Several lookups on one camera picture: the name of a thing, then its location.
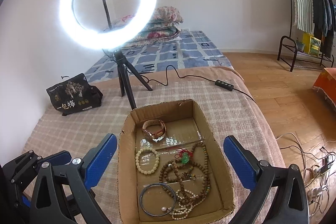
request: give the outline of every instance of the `orange cloth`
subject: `orange cloth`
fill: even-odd
[[[313,87],[322,89],[336,106],[336,68],[324,68]]]

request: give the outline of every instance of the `metal screw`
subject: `metal screw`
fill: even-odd
[[[292,164],[291,167],[295,171],[298,171],[298,169],[299,169],[299,167],[296,164]]]
[[[267,167],[267,166],[269,166],[269,163],[268,163],[268,161],[266,161],[266,160],[261,160],[259,163],[260,163],[260,165],[263,166],[263,167]]]
[[[44,163],[42,163],[41,167],[42,168],[47,168],[49,166],[49,162],[45,161]]]
[[[80,158],[75,158],[75,159],[72,160],[72,163],[75,164],[75,165],[77,165],[77,164],[80,164],[81,161],[82,160]]]

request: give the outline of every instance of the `brown leather watch strap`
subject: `brown leather watch strap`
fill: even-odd
[[[146,129],[149,126],[154,126],[154,125],[160,125],[161,130],[157,132],[150,132],[149,130]],[[149,120],[149,121],[144,122],[142,126],[142,132],[148,137],[150,137],[151,139],[157,139],[166,133],[166,125],[162,120],[159,120],[159,119]]]

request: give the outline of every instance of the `wristwatch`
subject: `wristwatch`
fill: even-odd
[[[161,130],[157,132],[150,132],[149,130],[146,129],[149,126],[154,126],[154,125],[160,125]],[[163,120],[159,120],[159,119],[153,119],[153,120],[146,121],[144,122],[142,126],[142,133],[144,134],[145,138],[150,141],[156,140],[164,136],[166,131],[167,129],[166,129],[165,123],[163,122]]]

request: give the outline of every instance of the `led ring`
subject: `led ring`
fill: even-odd
[[[138,11],[125,27],[111,32],[84,29],[76,20],[72,10],[73,0],[60,0],[59,18],[68,35],[84,47],[112,49],[135,37],[151,18],[156,0],[140,0]]]

